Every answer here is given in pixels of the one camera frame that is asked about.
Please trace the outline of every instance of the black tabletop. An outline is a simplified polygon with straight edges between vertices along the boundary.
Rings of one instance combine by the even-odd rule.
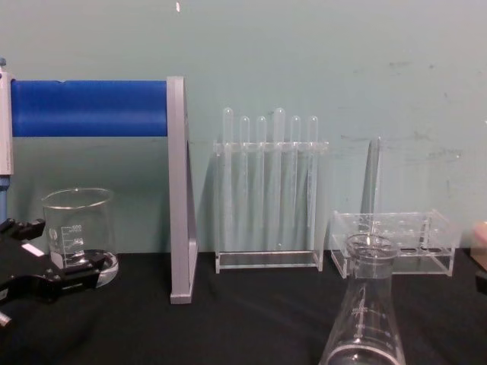
[[[170,305],[168,254],[120,255],[99,290],[0,310],[0,364],[317,365],[346,281],[333,264],[215,273],[199,255],[193,303]],[[487,364],[487,297],[457,251],[454,276],[395,275],[393,300],[408,365]]]

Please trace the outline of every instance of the conical flask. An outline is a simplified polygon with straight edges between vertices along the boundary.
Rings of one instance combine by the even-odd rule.
[[[346,245],[352,273],[320,365],[406,365],[391,297],[397,247],[367,233]]]

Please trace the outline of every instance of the teal wall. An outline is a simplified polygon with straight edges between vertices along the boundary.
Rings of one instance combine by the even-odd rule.
[[[461,227],[487,218],[485,14],[483,0],[180,0],[180,12],[173,0],[0,0],[0,53],[24,80],[186,76],[207,250],[226,106],[320,118],[335,151],[329,210],[358,210],[366,140],[381,135],[385,210],[437,207]],[[120,251],[167,249],[165,138],[17,140],[15,169],[11,215],[39,216],[53,189],[103,186]]]

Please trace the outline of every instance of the glass beaker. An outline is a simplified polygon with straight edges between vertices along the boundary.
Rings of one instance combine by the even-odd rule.
[[[367,233],[346,247],[352,273],[320,365],[406,365],[391,297],[397,247]]]
[[[112,200],[110,190],[99,188],[59,190],[42,199],[51,260],[59,268],[70,268],[103,253],[98,287],[111,282],[119,269]]]

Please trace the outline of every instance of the empty test tube rack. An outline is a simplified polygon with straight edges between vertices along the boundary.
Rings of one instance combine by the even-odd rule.
[[[318,179],[328,143],[318,119],[272,120],[223,112],[215,142],[216,271],[229,268],[323,268],[323,240],[315,239]]]

